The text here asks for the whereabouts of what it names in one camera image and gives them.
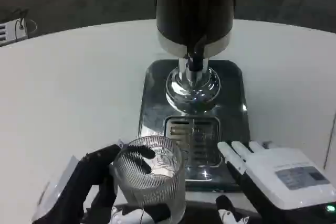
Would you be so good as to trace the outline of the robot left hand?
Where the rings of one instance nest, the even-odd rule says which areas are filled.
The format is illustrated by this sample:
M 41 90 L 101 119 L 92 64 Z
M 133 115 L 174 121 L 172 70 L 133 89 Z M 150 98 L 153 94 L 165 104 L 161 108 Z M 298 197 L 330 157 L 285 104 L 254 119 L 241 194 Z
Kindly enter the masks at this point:
M 111 164 L 122 148 L 113 144 L 72 158 L 55 187 L 42 194 L 32 223 L 162 223 L 172 213 L 166 203 L 115 206 L 117 186 Z

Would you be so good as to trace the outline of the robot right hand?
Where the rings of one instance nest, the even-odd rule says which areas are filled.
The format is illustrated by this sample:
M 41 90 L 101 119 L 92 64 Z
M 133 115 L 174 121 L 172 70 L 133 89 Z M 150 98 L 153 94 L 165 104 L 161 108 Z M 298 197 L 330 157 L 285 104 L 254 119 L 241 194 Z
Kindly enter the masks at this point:
M 226 167 L 259 214 L 237 212 L 216 199 L 221 223 L 335 223 L 335 186 L 301 150 L 250 141 L 219 142 Z

